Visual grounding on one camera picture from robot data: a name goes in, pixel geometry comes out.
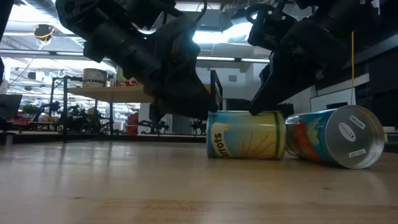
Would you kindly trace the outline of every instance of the carrots can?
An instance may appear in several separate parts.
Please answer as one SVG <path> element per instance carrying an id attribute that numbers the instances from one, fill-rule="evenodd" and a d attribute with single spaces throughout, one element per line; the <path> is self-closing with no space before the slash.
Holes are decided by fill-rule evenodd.
<path id="1" fill-rule="evenodd" d="M 224 159 L 281 159 L 285 153 L 285 125 L 280 112 L 257 116 L 248 111 L 210 113 L 207 154 Z"/>
<path id="2" fill-rule="evenodd" d="M 287 152 L 301 159 L 364 169 L 373 165 L 384 149 L 380 121 L 361 106 L 297 114 L 285 124 Z"/>

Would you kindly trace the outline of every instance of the ceiling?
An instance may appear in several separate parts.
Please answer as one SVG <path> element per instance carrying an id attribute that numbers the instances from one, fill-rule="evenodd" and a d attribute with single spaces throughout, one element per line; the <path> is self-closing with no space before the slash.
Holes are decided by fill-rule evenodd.
<path id="1" fill-rule="evenodd" d="M 37 50 L 43 43 L 37 40 L 32 31 L 39 24 L 50 24 L 55 28 L 55 35 L 51 42 L 45 46 L 41 46 L 42 50 L 66 51 L 66 52 L 82 52 L 82 39 L 79 37 L 66 37 L 72 34 L 69 30 L 62 27 L 59 21 L 37 10 L 32 5 L 28 4 L 32 0 L 21 0 L 25 5 L 14 6 L 12 9 L 9 22 L 4 33 L 0 49 L 21 49 L 21 50 Z M 248 1 L 238 0 L 209 0 L 210 8 L 217 9 L 232 9 L 234 7 L 244 6 Z M 176 8 L 185 11 L 200 11 L 203 7 L 200 1 L 184 0 L 178 1 Z M 289 11 L 296 10 L 294 5 L 287 7 Z M 247 42 L 240 42 L 239 44 L 232 44 L 226 42 L 216 41 L 218 38 L 224 39 L 225 35 L 229 37 L 233 35 L 248 35 L 251 29 L 250 24 L 241 25 L 240 27 L 232 27 L 224 33 L 215 32 L 213 36 L 199 36 L 194 40 L 198 42 L 201 47 L 201 56 L 212 57 L 241 57 L 241 58 L 268 58 L 270 52 L 257 47 L 252 47 Z M 5 59 L 7 66 L 11 67 L 9 72 L 9 79 L 11 87 L 8 92 L 23 93 L 25 102 L 35 102 L 37 104 L 46 103 L 49 101 L 50 86 L 52 77 L 56 77 L 60 70 L 64 70 L 65 74 L 71 76 L 79 76 L 82 74 L 84 68 L 98 68 L 106 70 L 108 73 L 116 73 L 114 64 L 111 62 L 96 63 L 89 60 L 60 60 L 55 58 L 26 58 L 13 57 Z M 22 71 L 29 65 L 29 69 L 22 74 Z M 238 68 L 241 72 L 245 72 L 250 66 L 250 63 L 234 63 L 234 62 L 212 62 L 200 61 L 197 67 L 202 68 Z M 43 73 L 44 77 L 41 80 L 31 80 L 27 77 L 29 71 Z M 70 82 L 70 86 L 78 86 L 81 83 Z M 33 87 L 33 90 L 26 90 L 26 87 Z M 62 88 L 57 88 L 54 92 L 55 99 L 62 101 Z M 88 98 L 81 96 L 70 96 L 71 103 L 79 103 L 84 107 L 91 107 L 94 102 L 88 101 Z M 105 110 L 105 104 L 100 104 L 101 110 Z M 139 105 L 119 105 L 116 109 L 117 113 L 127 113 L 129 108 L 137 109 Z"/>

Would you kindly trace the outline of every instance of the wooden surface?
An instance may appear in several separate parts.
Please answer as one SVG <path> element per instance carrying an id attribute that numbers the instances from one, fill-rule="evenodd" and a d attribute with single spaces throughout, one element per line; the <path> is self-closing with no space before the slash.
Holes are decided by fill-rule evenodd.
<path id="1" fill-rule="evenodd" d="M 210 93 L 211 86 L 205 85 Z M 89 97 L 95 100 L 113 103 L 152 103 L 153 97 L 144 93 L 144 86 L 104 87 L 104 88 L 69 88 L 69 93 Z"/>
<path id="2" fill-rule="evenodd" d="M 0 223 L 397 223 L 398 155 L 367 170 L 207 159 L 204 144 L 0 151 Z"/>

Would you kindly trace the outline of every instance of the can lid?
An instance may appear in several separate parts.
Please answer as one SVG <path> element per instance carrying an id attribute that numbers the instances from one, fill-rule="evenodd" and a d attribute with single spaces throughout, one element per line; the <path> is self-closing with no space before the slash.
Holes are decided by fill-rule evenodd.
<path id="1" fill-rule="evenodd" d="M 378 118 L 368 109 L 351 105 L 336 110 L 325 130 L 332 157 L 350 169 L 373 165 L 384 149 L 384 131 Z"/>

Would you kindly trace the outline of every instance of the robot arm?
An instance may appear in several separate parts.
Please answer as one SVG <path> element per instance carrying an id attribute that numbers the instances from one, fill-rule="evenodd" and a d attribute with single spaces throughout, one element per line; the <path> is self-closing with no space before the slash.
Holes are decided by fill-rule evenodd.
<path id="1" fill-rule="evenodd" d="M 197 21 L 175 9 L 174 0 L 57 0 L 64 27 L 86 40 L 84 55 L 96 62 L 104 57 L 134 77 L 155 98 L 160 113 L 206 119 L 218 109 L 195 70 L 199 46 L 193 42 Z M 153 34 L 161 13 L 176 17 Z"/>
<path id="2" fill-rule="evenodd" d="M 295 0 L 301 9 L 318 7 L 314 15 L 297 22 L 276 8 L 256 4 L 246 9 L 253 23 L 249 43 L 271 50 L 262 71 L 262 86 L 251 102 L 256 115 L 274 110 L 278 103 L 314 85 L 325 70 L 338 70 L 349 59 L 351 32 L 373 23 L 377 9 L 372 0 Z M 258 12 L 256 20 L 251 15 Z"/>

